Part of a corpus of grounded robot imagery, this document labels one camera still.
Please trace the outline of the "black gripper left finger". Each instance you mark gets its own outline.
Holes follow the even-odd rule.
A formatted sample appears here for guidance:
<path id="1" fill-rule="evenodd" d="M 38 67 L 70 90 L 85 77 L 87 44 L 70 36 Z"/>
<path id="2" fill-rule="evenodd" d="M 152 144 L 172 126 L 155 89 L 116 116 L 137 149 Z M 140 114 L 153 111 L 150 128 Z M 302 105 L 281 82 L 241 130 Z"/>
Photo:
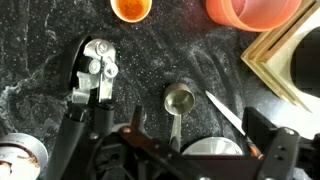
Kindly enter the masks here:
<path id="1" fill-rule="evenodd" d="M 83 114 L 74 105 L 60 126 L 46 172 L 46 180 L 108 180 L 120 169 L 126 180 L 198 180 L 199 167 L 169 145 L 151 139 L 140 129 L 143 108 L 132 121 L 112 131 L 114 110 L 100 107 L 95 126 L 84 129 Z"/>

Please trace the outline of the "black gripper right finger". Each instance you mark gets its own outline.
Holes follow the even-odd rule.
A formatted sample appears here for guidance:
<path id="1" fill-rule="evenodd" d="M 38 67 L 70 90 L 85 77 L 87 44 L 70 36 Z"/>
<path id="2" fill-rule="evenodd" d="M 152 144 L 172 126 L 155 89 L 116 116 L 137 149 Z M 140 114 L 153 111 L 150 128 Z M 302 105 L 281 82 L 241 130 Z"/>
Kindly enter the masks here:
<path id="1" fill-rule="evenodd" d="M 288 127 L 277 127 L 258 110 L 246 107 L 242 118 L 245 135 L 264 155 L 258 180 L 291 180 L 295 168 L 320 180 L 320 134 L 302 137 Z"/>

